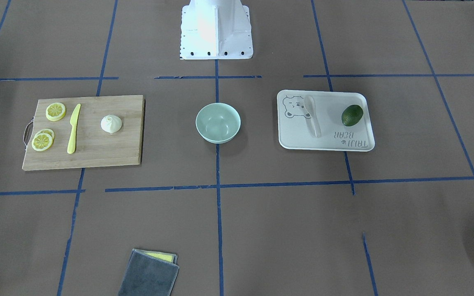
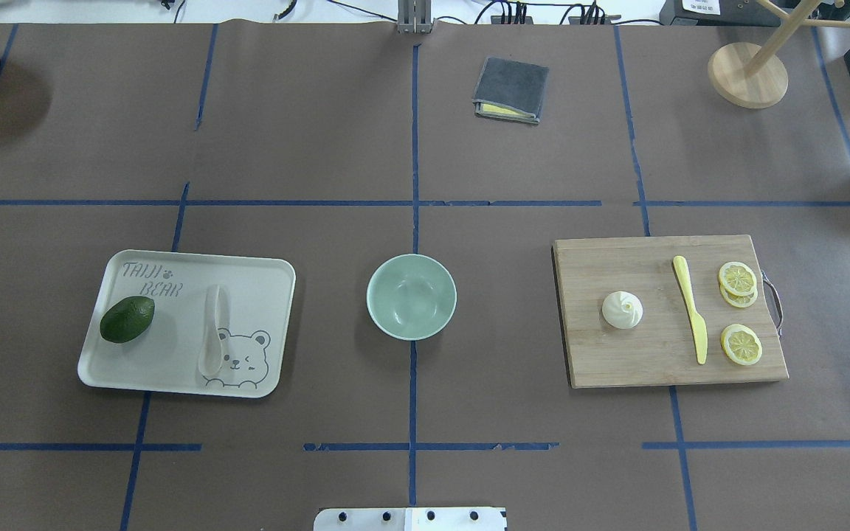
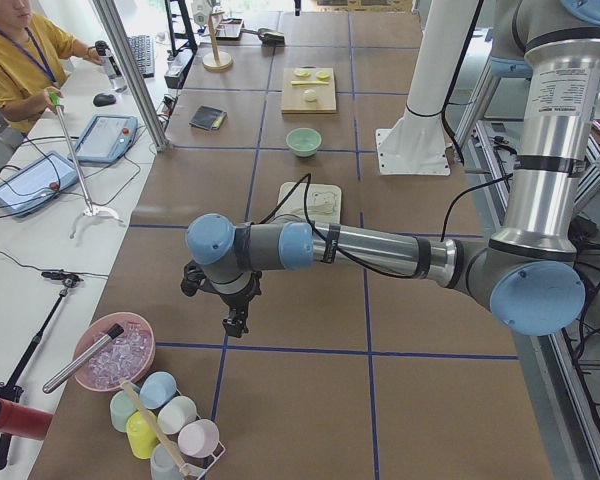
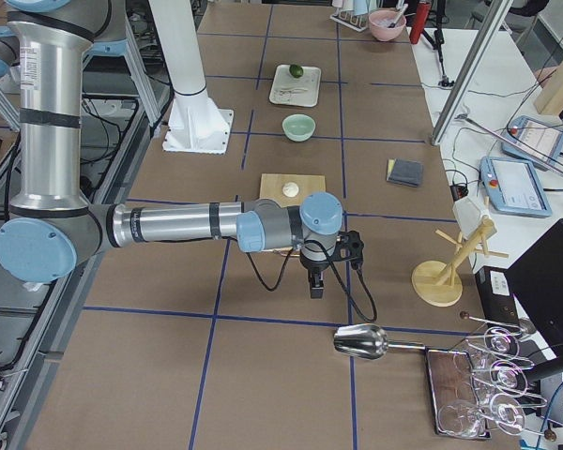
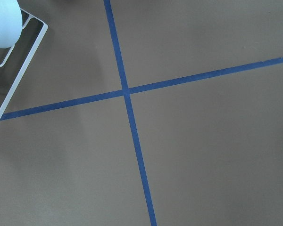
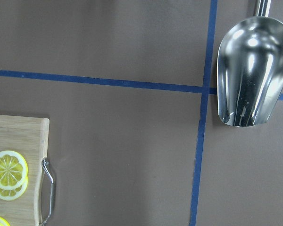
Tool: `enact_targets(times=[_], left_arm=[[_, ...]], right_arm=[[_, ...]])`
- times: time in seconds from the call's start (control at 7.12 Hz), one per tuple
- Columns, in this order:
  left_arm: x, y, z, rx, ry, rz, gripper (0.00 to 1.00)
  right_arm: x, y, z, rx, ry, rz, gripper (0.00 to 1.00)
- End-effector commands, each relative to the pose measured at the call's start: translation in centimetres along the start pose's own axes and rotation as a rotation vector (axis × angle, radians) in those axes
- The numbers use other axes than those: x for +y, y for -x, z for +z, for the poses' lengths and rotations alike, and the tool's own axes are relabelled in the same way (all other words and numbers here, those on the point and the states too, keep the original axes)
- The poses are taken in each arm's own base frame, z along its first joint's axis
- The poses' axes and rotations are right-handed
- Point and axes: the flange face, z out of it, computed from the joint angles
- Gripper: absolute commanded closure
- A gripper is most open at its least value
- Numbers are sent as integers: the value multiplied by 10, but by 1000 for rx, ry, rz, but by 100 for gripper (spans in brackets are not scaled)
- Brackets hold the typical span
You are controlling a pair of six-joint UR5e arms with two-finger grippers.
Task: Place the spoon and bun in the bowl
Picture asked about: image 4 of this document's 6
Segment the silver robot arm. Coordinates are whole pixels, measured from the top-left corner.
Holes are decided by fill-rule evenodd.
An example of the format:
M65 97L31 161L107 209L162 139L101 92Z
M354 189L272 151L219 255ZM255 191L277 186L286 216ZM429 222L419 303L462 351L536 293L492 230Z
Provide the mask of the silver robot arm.
M108 248L134 243L233 239L248 254L291 248L312 297L341 257L342 206L326 192L298 206L271 200L171 209L92 204L80 188L83 58L95 44L127 45L121 1L12 1L20 41L22 185L0 228L0 265L49 283Z

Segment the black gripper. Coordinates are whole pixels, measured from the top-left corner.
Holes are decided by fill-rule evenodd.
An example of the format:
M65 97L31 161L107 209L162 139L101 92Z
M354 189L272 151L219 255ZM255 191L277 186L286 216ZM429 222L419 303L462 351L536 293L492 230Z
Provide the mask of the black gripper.
M311 299L322 299L325 289L323 274L329 268L327 254L320 249L303 247L299 259L308 271Z

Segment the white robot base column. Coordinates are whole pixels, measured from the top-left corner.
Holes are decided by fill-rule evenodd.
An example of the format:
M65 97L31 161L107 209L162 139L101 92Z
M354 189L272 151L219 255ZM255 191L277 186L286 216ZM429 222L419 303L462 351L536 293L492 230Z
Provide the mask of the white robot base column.
M221 155L234 112L218 108L207 92L190 2L154 0L150 8L175 94L163 149Z

